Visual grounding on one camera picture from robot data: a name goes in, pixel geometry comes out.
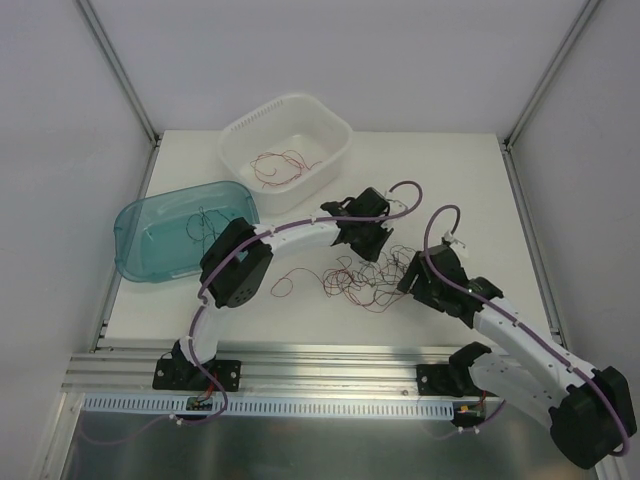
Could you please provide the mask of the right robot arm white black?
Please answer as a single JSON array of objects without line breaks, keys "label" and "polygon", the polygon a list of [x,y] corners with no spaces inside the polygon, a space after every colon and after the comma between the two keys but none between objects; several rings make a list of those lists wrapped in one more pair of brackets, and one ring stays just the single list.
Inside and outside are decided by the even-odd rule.
[{"label": "right robot arm white black", "polygon": [[398,289],[496,345],[472,342],[445,364],[417,366],[420,392],[494,394],[546,428],[582,469],[626,451],[637,423],[624,375],[613,367],[599,370],[544,339],[499,288],[483,277],[468,278],[448,244],[415,253]]}]

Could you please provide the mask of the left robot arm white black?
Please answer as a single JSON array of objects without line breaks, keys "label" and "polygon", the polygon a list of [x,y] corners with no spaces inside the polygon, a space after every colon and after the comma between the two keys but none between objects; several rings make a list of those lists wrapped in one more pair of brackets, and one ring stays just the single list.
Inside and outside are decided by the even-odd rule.
[{"label": "left robot arm white black", "polygon": [[258,293],[278,257],[319,247],[347,245],[361,259],[376,261],[405,209],[373,187],[356,197],[326,201],[306,218],[280,225],[231,221],[201,262],[199,306],[188,333],[172,347],[161,370],[171,390],[231,388],[216,376],[216,354],[225,329],[222,309],[238,308]]}]

